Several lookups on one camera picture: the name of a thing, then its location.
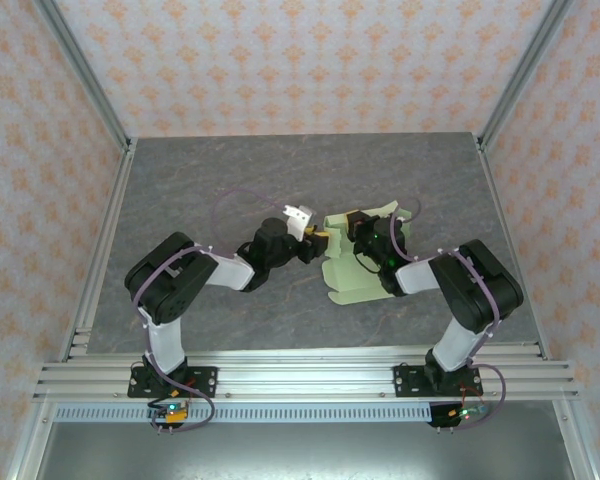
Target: marble surface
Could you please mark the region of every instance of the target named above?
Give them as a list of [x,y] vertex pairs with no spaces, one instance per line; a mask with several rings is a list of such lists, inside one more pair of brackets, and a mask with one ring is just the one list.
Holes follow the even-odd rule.
[[[303,204],[325,215],[382,206],[394,199],[423,205],[408,248],[426,255],[480,238],[514,271],[504,232],[469,133],[143,139],[138,142],[100,295],[89,353],[144,349],[123,280],[129,269],[174,231],[202,244],[235,249],[260,222],[282,215],[247,194]],[[435,343],[450,320],[442,294],[339,306],[328,297],[322,260],[292,260],[245,294],[208,286],[182,322],[186,350],[353,347]],[[536,340],[527,304],[496,340]]]

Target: aluminum frame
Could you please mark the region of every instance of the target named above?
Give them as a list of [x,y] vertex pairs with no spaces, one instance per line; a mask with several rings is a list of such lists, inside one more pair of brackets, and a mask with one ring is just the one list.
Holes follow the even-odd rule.
[[[421,365],[430,347],[360,347],[342,349],[253,350],[190,353],[189,365],[220,369],[218,403],[233,402],[397,402],[392,367]],[[73,356],[42,368],[34,401],[145,402],[126,396],[129,366],[139,355]],[[483,347],[477,363],[500,368],[507,380],[507,400],[561,400],[580,395],[569,362],[542,360],[536,344]],[[502,391],[495,373],[483,369],[487,398]],[[454,400],[414,397],[410,401]]]
[[[128,368],[132,361],[138,359],[137,355],[86,355],[90,328],[136,143],[127,139],[56,2],[35,0],[35,3],[58,38],[111,135],[125,151],[103,216],[101,234],[94,247],[89,273],[75,314],[74,328],[71,329],[60,356],[61,363],[46,364],[43,367],[29,419],[9,471],[8,478],[11,480],[37,477],[59,401],[84,402],[95,399],[102,405],[129,402],[130,399],[124,394],[129,376]],[[512,252],[509,230],[485,151],[515,105],[571,3],[572,0],[554,0],[478,142],[489,188]],[[515,252],[513,258],[518,275],[524,279]],[[600,479],[600,459],[595,448],[592,448],[593,441],[585,409],[578,401],[580,386],[574,381],[573,369],[568,362],[548,360],[550,353],[544,350],[548,346],[546,335],[542,326],[537,326],[543,349],[537,345],[491,344],[483,347],[478,361],[502,367],[505,378],[510,382],[509,401],[553,400],[574,475],[578,479]],[[222,368],[216,401],[228,405],[237,404],[232,402],[263,400],[284,403],[297,401],[299,395],[303,402],[367,401],[391,405],[403,399],[397,399],[393,393],[390,366],[403,361],[421,363],[427,349],[428,347],[367,347],[312,351],[206,352],[190,354],[189,361],[190,364],[212,363]],[[500,392],[499,382],[489,371],[483,372],[483,378],[486,392],[495,394],[493,396],[497,398]],[[426,402],[443,399],[413,400]]]
[[102,117],[102,120],[107,126],[107,130],[109,130],[109,133],[118,145],[120,145],[121,148],[125,148],[129,144],[129,138],[124,131],[124,127],[111,106],[107,95],[104,93],[98,78],[91,69],[87,57],[71,32],[58,4],[55,0],[34,0],[34,2],[49,25],[49,29],[58,40],[60,47],[67,56],[76,75],[82,82],[93,105]]
[[[513,240],[511,237],[511,230],[509,229],[509,225],[507,223],[507,217],[504,214],[504,209],[502,208],[502,203],[500,202],[500,196],[498,195],[498,190],[496,189],[495,180],[493,179],[493,174],[491,173],[491,166],[489,165],[489,158],[487,156],[487,152],[481,148],[480,143],[476,139],[476,146],[478,148],[478,156],[480,157],[480,163],[482,163],[482,169],[484,170],[484,175],[487,178],[487,184],[489,185],[489,190],[491,191],[491,197],[493,198],[493,203],[496,206],[496,211],[498,212],[498,217],[500,218],[500,225],[502,226],[502,230],[504,231],[504,237],[507,241],[507,245],[509,246],[509,252],[511,253],[511,258],[513,259],[513,266],[516,270],[516,276],[520,279],[520,287],[522,288],[522,292],[524,294],[524,298],[531,298],[529,292],[527,291],[527,283],[528,278],[524,273],[522,268],[520,268],[520,262],[518,261],[518,255],[516,255],[516,249],[513,245]],[[547,337],[547,332],[538,318],[540,315],[537,311],[533,302],[529,303],[531,307],[531,312],[533,313],[533,322],[536,326],[536,330],[538,331],[538,338],[540,340],[540,350],[542,351],[542,356],[545,358],[552,358],[551,352],[549,351],[549,339]]]
[[520,93],[526,86],[536,65],[547,50],[555,33],[562,25],[562,19],[573,0],[554,0],[540,22],[536,34],[520,59],[513,76],[509,80],[500,100],[491,113],[484,130],[480,134],[480,144],[484,150],[489,148],[509,113],[516,104]]

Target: black bracket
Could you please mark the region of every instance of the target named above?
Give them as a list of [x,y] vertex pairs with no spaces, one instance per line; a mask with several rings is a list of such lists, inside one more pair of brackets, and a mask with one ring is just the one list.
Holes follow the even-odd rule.
[[[407,365],[406,363],[393,367],[393,386],[396,397],[462,397],[460,385],[475,389],[483,394],[482,379],[477,369],[463,368],[453,372],[453,385],[444,391],[436,391],[427,376],[424,365]],[[477,396],[471,390],[466,390],[467,397]]]
[[[183,376],[184,384],[190,384],[191,388],[201,391],[210,398],[216,396],[218,385],[217,367],[186,367]],[[164,398],[168,397],[175,388],[156,377],[153,368],[138,365],[131,368],[131,379],[127,396],[129,398]],[[180,395],[189,396],[187,392],[180,391]]]

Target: wire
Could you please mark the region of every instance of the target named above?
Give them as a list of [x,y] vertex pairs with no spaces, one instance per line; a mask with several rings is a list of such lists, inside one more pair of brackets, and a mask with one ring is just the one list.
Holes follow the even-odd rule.
[[371,270],[369,267],[367,267],[367,266],[366,266],[364,263],[362,263],[362,260],[360,260],[360,259],[358,258],[358,255],[359,255],[359,254],[357,254],[357,255],[354,255],[354,257],[356,258],[356,261],[357,261],[357,262],[360,264],[360,266],[361,266],[362,268],[364,268],[364,269],[365,269],[367,272],[369,272],[369,273],[373,273],[374,275],[377,275],[378,273],[380,273],[380,270],[378,270],[377,272],[374,272],[374,271],[373,271],[373,270]]
[[135,367],[136,365],[144,365],[144,363],[142,363],[142,362],[133,362],[131,364],[131,366],[129,367],[129,369],[131,370],[132,374],[133,374],[133,367]]
[[167,395],[166,397],[162,397],[162,398],[156,398],[155,400],[151,400],[149,403],[147,403],[147,407],[149,408],[164,408],[164,405],[158,405],[160,402],[164,402],[165,400],[168,400],[170,397],[169,395]]
[[[260,195],[260,194],[254,192],[254,191],[251,191],[251,190],[248,190],[248,189],[245,189],[245,188],[236,187],[236,188],[232,188],[231,190],[227,190],[226,192],[224,192],[223,194],[221,194],[216,199],[216,201],[215,201],[215,203],[214,203],[214,205],[213,205],[213,207],[211,209],[211,229],[213,231],[213,234],[216,236],[216,239],[220,242],[221,245],[224,242],[222,242],[222,238],[220,237],[220,235],[218,234],[218,232],[216,230],[216,221],[215,221],[216,209],[218,207],[218,204],[220,203],[220,201],[223,198],[231,195],[232,193],[236,193],[236,192],[249,193],[249,194],[251,194],[251,195],[259,198],[263,202],[268,203],[269,205],[271,205],[273,207],[276,207],[276,208],[279,208],[279,209],[283,208],[283,207],[279,206],[278,204],[276,204],[273,200],[269,199],[268,197],[265,197],[264,195]],[[194,253],[194,252],[198,252],[198,251],[202,251],[203,253],[210,253],[210,251],[204,251],[201,246],[196,245],[196,246],[193,246],[193,247],[185,248],[185,249],[180,250],[179,252],[173,254],[171,257],[169,257],[167,260],[165,260],[165,262],[162,265],[160,265],[158,268],[156,268],[156,270],[151,275],[149,275],[149,277],[140,286],[140,288],[136,292],[135,297],[133,298],[134,309],[135,309],[136,313],[138,314],[138,316],[140,317],[140,320],[142,321],[143,328],[145,330],[145,342],[146,342],[146,345],[147,345],[146,357],[147,357],[147,360],[149,361],[149,363],[151,363],[151,365],[155,369],[156,373],[160,376],[160,378],[162,378],[167,383],[173,385],[178,390],[183,390],[185,392],[189,392],[191,395],[195,395],[196,397],[205,400],[209,404],[209,407],[211,408],[211,410],[209,412],[209,415],[204,420],[202,420],[200,422],[192,423],[192,424],[189,424],[189,425],[186,425],[186,426],[181,426],[181,427],[176,428],[176,429],[173,429],[173,428],[170,427],[169,431],[171,433],[174,433],[174,432],[185,432],[185,431],[193,430],[193,429],[200,428],[200,427],[206,425],[215,416],[216,407],[215,407],[213,401],[206,394],[202,393],[200,390],[198,390],[196,388],[191,388],[188,385],[183,385],[181,383],[176,382],[175,380],[169,378],[169,376],[162,371],[162,369],[158,365],[158,362],[155,359],[155,356],[153,355],[153,350],[151,348],[151,338],[149,336],[149,320],[147,318],[145,318],[145,316],[140,311],[140,299],[142,298],[142,295],[147,290],[147,288],[149,288],[149,286],[155,281],[155,279],[158,278],[158,276],[162,272],[164,272],[167,268],[169,268],[169,266],[171,266],[172,263],[174,263],[175,261],[177,261],[180,258],[184,257],[185,255],[188,255],[188,254]],[[151,425],[153,426],[153,428],[155,430],[158,431],[158,433],[162,431],[162,426],[159,426],[156,423],[156,417],[157,417],[157,415],[158,415],[159,412],[160,412],[160,410],[157,410],[154,413],[154,415],[153,415],[153,417],[151,419]]]
[[234,193],[248,193],[249,195],[253,195],[254,197],[258,198],[259,200],[263,201],[264,203],[270,205],[271,207],[277,208],[278,210],[284,209],[284,206],[278,205],[276,202],[271,200],[269,197],[267,197],[265,195],[261,195],[260,193],[254,192],[253,190],[249,190],[247,188],[235,187],[235,188],[227,190],[226,192],[219,195],[218,198],[216,198],[216,201],[213,203],[213,206],[211,207],[211,211],[209,214],[209,217],[211,220],[211,222],[210,222],[211,223],[211,232],[213,233],[213,236],[215,237],[215,239],[218,242],[218,244],[220,245],[220,247],[223,249],[227,249],[227,250],[229,247],[222,240],[222,237],[218,233],[218,228],[217,228],[218,222],[217,222],[216,216],[217,216],[218,205],[220,205],[220,202],[224,198],[226,198],[229,195],[234,194]]
[[[144,281],[144,283],[138,289],[135,297],[133,297],[133,306],[135,308],[136,313],[138,314],[138,316],[142,320],[142,325],[143,325],[143,328],[145,330],[145,341],[146,341],[146,345],[147,345],[146,357],[147,357],[147,360],[149,361],[149,363],[151,363],[151,365],[155,369],[156,373],[165,382],[173,385],[178,390],[183,390],[185,392],[189,392],[189,393],[195,395],[198,398],[202,398],[203,400],[205,400],[209,404],[209,407],[211,408],[211,411],[209,412],[209,415],[207,415],[207,418],[205,418],[204,420],[202,420],[200,422],[192,423],[192,424],[189,424],[189,425],[185,425],[185,426],[182,426],[182,427],[176,428],[176,429],[170,428],[169,431],[171,433],[174,433],[174,432],[186,432],[186,431],[193,430],[193,429],[196,429],[196,428],[200,428],[200,427],[206,425],[215,416],[216,406],[214,405],[213,401],[206,394],[202,393],[200,390],[197,390],[197,389],[191,388],[191,387],[189,387],[187,385],[183,385],[181,383],[178,383],[175,380],[173,380],[172,378],[169,378],[169,376],[162,371],[162,369],[158,365],[158,362],[155,359],[155,356],[153,355],[153,350],[151,349],[151,339],[150,339],[150,336],[149,336],[149,320],[147,318],[145,318],[145,316],[140,311],[140,299],[142,298],[142,295],[147,290],[147,288],[149,288],[149,286],[151,285],[151,283],[153,283],[155,281],[155,279],[158,278],[158,276],[162,272],[164,272],[167,268],[169,268],[169,266],[172,263],[174,263],[176,260],[179,260],[180,258],[184,257],[185,255],[188,255],[188,254],[194,253],[194,252],[198,252],[198,251],[203,251],[203,249],[202,249],[201,246],[194,246],[194,247],[185,248],[183,250],[180,250],[177,253],[174,253],[162,265],[160,265],[158,268],[156,268],[155,271],[151,275],[149,275],[149,277]],[[151,425],[153,426],[153,428],[155,430],[158,431],[158,433],[160,433],[162,431],[162,427],[159,426],[159,425],[157,425],[157,423],[155,421],[157,415],[158,415],[158,413],[154,413],[154,415],[153,415],[153,417],[151,419]]]
[[[416,213],[410,219],[405,221],[405,223],[413,221],[420,214],[422,204],[420,203],[420,200],[418,200],[418,199],[416,199],[416,200],[418,202],[418,209],[417,209]],[[407,255],[406,253],[404,253],[402,251],[402,249],[400,248],[400,246],[398,245],[398,242],[396,240],[396,234],[395,234],[394,228],[395,228],[396,213],[398,211],[398,208],[399,207],[396,207],[396,209],[393,211],[393,213],[391,214],[391,219],[390,219],[389,236],[391,237],[391,244],[393,245],[393,248],[396,251],[396,253],[398,255],[400,255],[403,259],[407,260],[408,262],[415,262],[416,258],[411,257],[410,255]],[[505,382],[504,375],[502,375],[502,372],[500,372],[500,370],[498,370],[498,368],[494,367],[493,365],[486,364],[486,363],[481,363],[481,364],[473,363],[474,355],[478,352],[478,350],[480,350],[480,348],[482,348],[482,346],[485,344],[487,339],[489,339],[493,336],[493,334],[496,332],[496,330],[500,326],[500,323],[502,323],[502,318],[500,318],[500,310],[498,309],[498,305],[496,303],[495,298],[493,298],[493,295],[487,288],[487,285],[484,283],[484,280],[482,279],[480,274],[476,271],[476,269],[473,267],[473,265],[471,265],[471,263],[465,257],[460,255],[460,253],[456,250],[451,250],[446,253],[448,253],[449,255],[453,255],[469,271],[471,276],[475,279],[476,283],[480,287],[480,290],[482,290],[482,293],[484,293],[485,297],[487,298],[487,301],[489,302],[489,305],[491,306],[491,310],[493,312],[493,322],[484,330],[484,334],[482,335],[482,338],[480,338],[478,343],[476,343],[476,345],[473,347],[473,349],[471,349],[471,352],[469,352],[469,355],[467,356],[466,365],[469,368],[475,368],[475,369],[488,368],[490,370],[493,370],[496,373],[496,375],[498,376],[498,378],[500,379],[500,383],[502,384],[502,395],[500,396],[500,401],[497,403],[495,408],[488,415],[480,418],[478,421],[476,421],[474,423],[470,423],[468,425],[460,425],[458,427],[455,427],[455,430],[467,430],[467,429],[482,425],[483,423],[485,423],[488,420],[490,420],[491,418],[493,418],[493,416],[495,414],[497,414],[500,411],[500,409],[502,408],[505,397],[507,396],[507,384]],[[466,398],[466,390],[463,391],[463,394],[462,394],[462,404],[463,405],[464,405],[465,398]]]
[[[418,218],[418,216],[420,215],[420,212],[422,211],[422,203],[420,202],[420,200],[415,197],[413,197],[413,198],[416,202],[418,202],[418,208],[416,209],[416,213],[414,213],[413,215],[411,215],[411,217],[407,218],[406,220],[404,220],[402,222],[403,225],[405,223],[413,222],[416,218]],[[400,246],[398,245],[398,241],[396,240],[396,232],[395,232],[396,214],[398,213],[399,209],[400,209],[400,205],[397,205],[395,210],[393,212],[391,212],[391,218],[389,219],[389,237],[391,237],[391,244],[393,245],[393,249],[396,251],[396,253],[400,257],[405,259],[407,262],[415,262],[416,261],[415,257],[412,257],[411,255],[407,255],[405,252],[403,252],[402,249],[400,248]]]
[[462,394],[462,398],[463,398],[463,406],[464,406],[464,399],[466,398],[467,395],[467,391],[473,393],[476,397],[478,397],[478,399],[480,399],[480,403],[482,403],[484,405],[484,400],[482,399],[482,395],[480,394],[479,391],[477,391],[475,388],[473,387],[467,387],[466,385],[462,384],[461,388],[464,389],[464,392]]
[[475,427],[478,427],[478,426],[483,425],[484,423],[488,422],[500,411],[500,409],[504,405],[504,400],[507,396],[507,384],[504,380],[504,375],[502,375],[502,372],[498,368],[494,367],[493,365],[486,364],[486,363],[479,363],[479,364],[476,363],[474,365],[471,365],[469,368],[488,368],[489,370],[493,370],[496,373],[496,375],[498,376],[498,378],[500,379],[500,383],[502,384],[502,394],[500,395],[500,400],[498,401],[496,406],[493,408],[493,410],[491,410],[491,412],[489,414],[476,420],[473,423],[469,423],[468,425],[459,425],[457,427],[454,427],[453,431],[469,430],[470,428],[475,428]]

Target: wallpaper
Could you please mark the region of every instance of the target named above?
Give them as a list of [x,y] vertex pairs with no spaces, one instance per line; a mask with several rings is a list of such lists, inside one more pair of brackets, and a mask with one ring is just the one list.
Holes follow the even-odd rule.
[[479,133],[550,0],[59,0],[127,134]]
[[551,352],[576,360],[600,449],[600,0],[574,2],[489,153]]
[[31,0],[0,2],[0,480],[57,358],[118,148]]

